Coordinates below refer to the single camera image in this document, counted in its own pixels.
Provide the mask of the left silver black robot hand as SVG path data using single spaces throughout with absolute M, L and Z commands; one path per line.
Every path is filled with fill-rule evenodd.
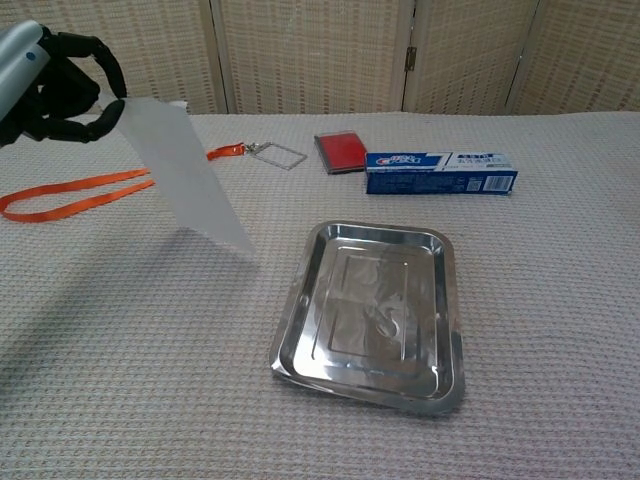
M 91 57 L 106 74 L 115 99 L 97 120 L 74 118 L 88 112 L 99 99 L 99 84 L 72 60 Z M 95 36 L 54 33 L 27 20 L 1 31 L 1 145 L 22 135 L 89 143 L 117 125 L 127 98 L 122 69 L 111 50 Z

